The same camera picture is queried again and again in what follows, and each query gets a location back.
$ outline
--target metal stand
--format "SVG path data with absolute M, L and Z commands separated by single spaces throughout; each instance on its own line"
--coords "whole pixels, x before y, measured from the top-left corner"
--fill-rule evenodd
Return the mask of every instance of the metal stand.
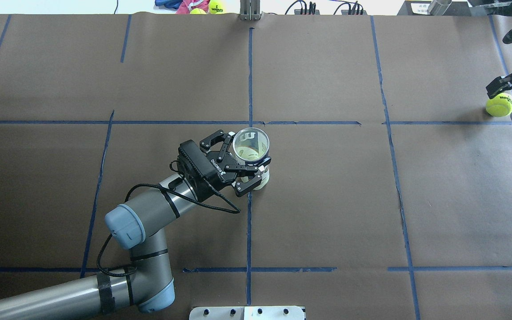
M 240 20 L 260 20 L 260 0 L 240 0 Z

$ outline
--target black cable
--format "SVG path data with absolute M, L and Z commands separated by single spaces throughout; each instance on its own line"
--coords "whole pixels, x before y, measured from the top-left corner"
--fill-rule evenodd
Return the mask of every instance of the black cable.
M 347 4 L 349 6 L 349 10 L 347 11 L 347 14 L 350 15 L 351 12 L 354 12 L 354 10 L 356 10 L 357 12 L 357 15 L 359 15 L 359 10 L 361 11 L 360 15 L 362 15 L 362 12 L 363 12 L 363 6 L 361 4 L 359 4 L 358 2 L 347 2 L 347 1 L 339 1 L 339 0 L 332 0 L 332 1 L 337 1 L 337 2 L 342 2 L 342 4 L 340 4 L 336 9 L 335 9 L 335 12 L 333 12 L 333 15 L 335 16 L 337 14 L 337 11 L 339 10 L 340 7 L 344 6 L 345 4 Z
M 133 186 L 130 189 L 130 191 L 128 191 L 128 194 L 126 195 L 126 200 L 124 202 L 127 202 L 130 199 L 130 195 L 132 194 L 132 192 L 134 192 L 135 189 L 140 188 L 140 187 L 150 187 L 150 188 L 158 189 L 159 191 L 167 192 L 168 194 L 178 196 L 179 198 L 181 198 L 183 200 L 187 200 L 187 201 L 194 203 L 203 208 L 213 209 L 213 210 L 223 211 L 223 212 L 233 213 L 233 214 L 240 213 L 240 209 L 236 205 L 234 205 L 234 203 L 232 203 L 232 202 L 230 202 L 230 200 L 226 199 L 226 197 L 223 196 L 219 191 L 216 191 L 216 189 L 213 186 L 211 186 L 211 184 L 209 184 L 208 182 L 207 182 L 207 184 L 209 187 L 211 187 L 211 190 L 215 193 L 215 195 L 217 195 L 219 198 L 225 200 L 225 202 L 227 204 L 229 204 L 231 207 L 233 207 L 234 210 L 227 209 L 227 208 L 221 208 L 221 207 L 215 207 L 214 205 L 204 204 L 195 199 L 191 199 L 191 198 L 184 196 L 178 192 L 175 192 L 171 189 L 165 188 L 159 184 L 136 184 L 135 186 Z
M 292 4 L 290 4 L 290 6 L 288 7 L 288 9 L 286 10 L 286 13 L 284 14 L 288 14 L 288 12 L 290 12 L 290 9 L 297 3 L 299 2 L 300 5 L 301 5 L 301 14 L 303 14 L 303 6 L 305 6 L 305 11 L 307 12 L 307 3 L 304 1 L 304 0 L 296 0 L 294 1 Z
M 349 11 L 351 11 L 351 3 L 350 2 L 343 2 L 342 4 L 339 5 L 339 7 L 337 7 L 335 9 L 335 12 L 333 12 L 333 15 L 335 16 L 337 14 L 337 11 L 339 11 L 339 8 L 344 6 L 345 4 L 347 4 L 349 6 Z
M 106 268 L 102 267 L 102 265 L 100 264 L 100 260 L 102 260 L 102 255 L 104 254 L 104 251 L 106 250 L 108 242 L 110 242 L 110 239 L 112 239 L 111 233 L 110 233 L 110 235 L 108 235 L 108 238 L 106 238 L 106 241 L 104 241 L 104 245 L 102 245 L 102 249 L 100 249 L 100 252 L 98 253 L 98 259 L 96 259 L 96 266 L 98 267 L 100 272 L 102 272 L 104 275 L 107 275 L 110 277 L 127 277 L 129 275 L 133 275 L 134 273 L 136 273 L 136 271 L 138 271 L 137 268 L 134 268 L 134 270 L 129 271 L 129 272 L 124 272 L 124 273 L 112 273 L 112 272 L 109 272 Z M 112 269 L 116 270 L 116 269 L 119 269 L 122 267 L 123 266 L 115 267 Z

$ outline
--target black strap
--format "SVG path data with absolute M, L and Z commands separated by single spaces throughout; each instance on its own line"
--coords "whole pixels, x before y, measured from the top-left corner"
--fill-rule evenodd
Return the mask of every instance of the black strap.
M 110 314 L 116 311 L 116 299 L 112 296 L 112 284 L 110 276 L 101 272 L 96 274 L 98 280 L 98 293 L 100 294 L 100 305 L 102 306 L 102 314 Z
M 157 256 L 160 256 L 160 255 L 163 255 L 163 254 L 165 254 L 167 252 L 169 252 L 168 249 L 163 249 L 162 251 L 148 253 L 146 255 L 137 256 L 137 257 L 131 257 L 130 260 L 132 262 L 134 262 L 134 261 L 138 261 L 138 260 L 150 259 L 150 258 L 153 258 L 153 257 L 157 257 Z
M 124 267 L 124 272 L 128 273 L 128 268 Z M 130 306 L 134 305 L 134 290 L 132 290 L 132 280 L 130 279 L 130 275 L 126 276 L 126 283 L 128 284 L 128 297 L 130 298 Z
M 165 197 L 165 200 L 167 200 L 167 203 L 169 203 L 169 206 L 173 210 L 173 213 L 175 214 L 175 219 L 180 217 L 181 215 L 179 214 L 179 210 L 177 210 L 177 207 L 175 207 L 175 203 L 173 203 L 173 200 L 171 200 L 171 197 L 165 191 L 161 191 L 161 193 L 163 194 L 163 196 Z

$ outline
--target wilson logo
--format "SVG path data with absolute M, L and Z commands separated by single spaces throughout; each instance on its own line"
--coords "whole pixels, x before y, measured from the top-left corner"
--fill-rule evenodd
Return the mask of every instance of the wilson logo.
M 501 96 L 500 99 L 505 99 L 508 103 L 512 104 L 512 99 L 510 97 Z

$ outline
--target velcro strap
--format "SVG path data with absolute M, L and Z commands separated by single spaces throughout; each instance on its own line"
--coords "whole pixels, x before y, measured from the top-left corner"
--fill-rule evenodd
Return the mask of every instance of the velcro strap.
M 102 314 L 110 314 L 116 311 L 116 299 L 112 296 L 112 283 L 110 276 L 102 272 L 96 274 L 98 280 L 98 293 L 100 294 L 100 305 Z
M 169 207 L 171 207 L 171 209 L 173 210 L 173 214 L 175 214 L 175 219 L 180 217 L 181 215 L 179 214 L 179 210 L 177 210 L 177 207 L 175 207 L 175 203 L 173 203 L 173 200 L 171 200 L 171 197 L 165 191 L 161 191 L 161 193 L 165 197 L 165 200 L 167 201 L 167 203 L 169 203 Z

